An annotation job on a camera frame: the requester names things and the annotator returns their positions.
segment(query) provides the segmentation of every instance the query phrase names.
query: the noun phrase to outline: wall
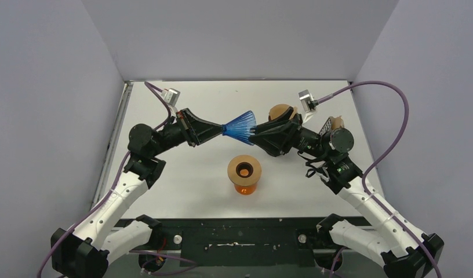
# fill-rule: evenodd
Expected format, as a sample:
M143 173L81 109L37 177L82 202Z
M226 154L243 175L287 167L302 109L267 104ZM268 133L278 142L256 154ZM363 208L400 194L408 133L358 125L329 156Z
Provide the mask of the wall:
M368 79L410 102L405 136L378 168L387 199L445 240L444 277L473 277L473 0L400 0L356 81ZM377 158L398 131L401 101L378 87L354 96Z
M83 0L128 80L353 80L397 1Z
M88 211L122 86L81 1L0 1L0 277Z

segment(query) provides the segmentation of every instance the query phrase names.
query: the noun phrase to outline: blue object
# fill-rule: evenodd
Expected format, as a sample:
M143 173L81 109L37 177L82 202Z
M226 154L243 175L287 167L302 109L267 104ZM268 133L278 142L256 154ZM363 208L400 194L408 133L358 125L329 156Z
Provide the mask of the blue object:
M247 111L226 125L222 125L223 136L230 136L238 141L253 146L249 141L250 129L257 125L252 111Z

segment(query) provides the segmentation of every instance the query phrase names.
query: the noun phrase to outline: tabletop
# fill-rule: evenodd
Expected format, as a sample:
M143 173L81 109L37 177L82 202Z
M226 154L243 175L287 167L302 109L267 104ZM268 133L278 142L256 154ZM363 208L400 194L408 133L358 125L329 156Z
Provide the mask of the tabletop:
M161 88L181 92L177 108L189 108L197 117L227 123L251 110L257 124L267 121L276 104L296 106L304 113L298 92L309 90L318 99L348 85L347 81L153 81ZM350 91L321 104L304 127L319 132L329 116L342 116L355 138L351 159L364 171L373 162ZM133 82L112 164L102 194L110 188L115 172L127 151L130 129L139 123L151 127L166 118L166 109L144 86ZM228 179L227 166L238 155L251 155L262 166L257 190L240 195ZM279 218L325 217L331 213L359 216L317 176L306 178L305 160L292 149L277 158L257 146L218 136L195 148L182 143L162 153L166 161L160 179L141 196L123 218L146 214L153 218ZM372 185L383 194L376 169L369 174Z

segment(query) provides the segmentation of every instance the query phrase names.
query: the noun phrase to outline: bolt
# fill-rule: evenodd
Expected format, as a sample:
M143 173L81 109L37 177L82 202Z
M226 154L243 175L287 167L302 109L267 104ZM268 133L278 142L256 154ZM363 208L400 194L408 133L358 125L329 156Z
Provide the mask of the bolt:
M298 241L299 241L300 243L306 243L306 242L307 242L307 236L306 236L306 235L303 235L303 234L299 235L299 236L298 236Z
M176 235L173 237L173 243L180 244L182 243L182 237L180 235Z

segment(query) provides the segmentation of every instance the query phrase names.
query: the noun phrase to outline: purple cable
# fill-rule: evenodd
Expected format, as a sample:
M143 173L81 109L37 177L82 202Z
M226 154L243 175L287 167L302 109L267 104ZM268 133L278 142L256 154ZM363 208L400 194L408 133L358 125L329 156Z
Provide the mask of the purple cable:
M366 176L371 172L371 170L373 170L378 165L378 163L380 163L393 150L393 148L397 145L397 143L401 139L402 135L404 134L404 131L405 131L406 126L407 126L407 120L409 119L409 103L407 102L407 97L405 96L405 94L398 87L396 87L396 86L394 86L390 83L383 82L383 81L363 81L363 82L358 82L358 83L351 84L347 87L344 87L344 88L340 89L339 91L337 91L335 93L332 93L332 94L330 94L326 97L322 97L317 101L317 104L324 103L325 101L332 99L333 97L335 97L336 95L338 95L342 92L345 92L347 90L350 90L352 88L362 86L362 85L382 85L382 86L385 86L385 87L389 87L390 89L394 90L397 94L399 94L399 96L401 97L402 102L404 104L404 119L402 121L402 126L401 126L401 129L399 130L399 133L397 134L397 137L395 138L394 142L390 145L390 147L388 147L388 149L382 155L380 155L380 157L378 159L376 159L373 162L373 164L370 167L368 167L368 169L366 169L366 171L363 175L363 178L361 179L361 183L363 184L363 189L365 190L365 192L368 195L371 195L372 192L366 186ZM438 268L438 264L436 263L435 259L433 258L431 253L428 251L426 246L424 246L424 244L421 242L421 240L419 240L417 238L417 236L414 234L414 232L412 232L397 216L394 216L392 211L390 211L387 206L385 206L378 198L376 198L375 195L372 196L372 199L385 212L387 212L387 214L392 215L392 219L395 222L397 222L397 224L399 224L399 226L401 226L402 229L404 229L409 234L409 236L412 237L412 239L414 239L414 241L421 247L424 254L426 255L426 257L430 261L431 265L435 269L436 276L438 278L441 278L441 272Z
M180 258L180 257L175 257L175 256L170 256L170 255L165 255L165 254L158 254L158 253L155 253L155 252L149 252L149 251L141 251L141 250L131 250L130 253L136 253L136 254L143 254L143 255L152 255L152 256L157 256L157 257L162 257L162 258L167 258L167 259L175 259L177 261L181 261L181 262L188 262L189 264L193 264L193 266L189 266L187 268L184 268L182 270L177 270L177 271L172 271L172 272L163 272L163 273L156 273L156 272L153 272L151 273L151 275L153 276L170 276L170 275L177 275L177 274L181 274L181 273L184 273L186 271L189 271L191 269L194 269L197 267L197 263L194 262L194 261L191 261L190 259L184 259L184 258ZM149 260L147 262L145 262L141 268L144 268L147 264L149 264L150 262L154 261L155 259L152 259L152 260Z
M146 87L148 87L148 89L153 92L153 94L157 97L157 99L163 104L163 106L166 108L167 112L168 112L168 116L166 117L166 119L159 125L157 125L154 130L158 130L160 127L162 127L165 123L168 122L168 120L170 119L170 116L171 116L171 112L170 112L170 108L168 107L168 105L166 104L166 102L161 98L161 96L155 92L154 90L157 90L159 92L161 92L161 89L156 87L155 85L151 84L151 83L148 83L148 82L144 82L144 84L146 85ZM122 167L124 166L124 164L126 163L126 160L127 158L129 157L129 154L130 152L127 152L126 155L124 156L124 158L122 159L122 162L121 162L121 165L119 166L119 170L117 171L117 175L115 175L115 180L114 180L114 183L112 184L112 187L110 189L114 189L115 186L117 185L117 183L119 182L119 178L121 176L121 173L122 173ZM43 269L45 268L45 265L47 264L48 260L52 257L52 254L56 251L56 249L58 248L59 244L61 244L64 239L69 236L73 231L74 229L81 223L83 222L85 219L87 219L90 215L92 215L95 211L97 211L101 206L103 206L103 204L108 200L108 198L110 197L110 194L112 194L112 191L108 191L107 194L105 194L105 196L103 197L103 199L101 199L98 203L97 206L95 206L92 210L90 210L88 212L88 214L86 216L84 216L81 220L79 220L78 222L76 222L73 226L71 226L67 231L66 233L64 233L60 238L59 240L52 246L52 248L50 249L50 251L47 253L47 255L45 256L45 259L43 259L41 265L40 265L40 268L39 270L37 271L37 278L41 278L42 277L42 271Z
M334 257L334 261L332 261L332 267L329 270L330 271L329 278L334 277L334 275L337 275L337 276L341 277L340 275L338 275L337 273L334 272L334 268L336 267L337 260L339 259L339 256L344 251L344 249L345 249L345 247L342 246L341 249L339 249L339 251L337 252L336 256Z

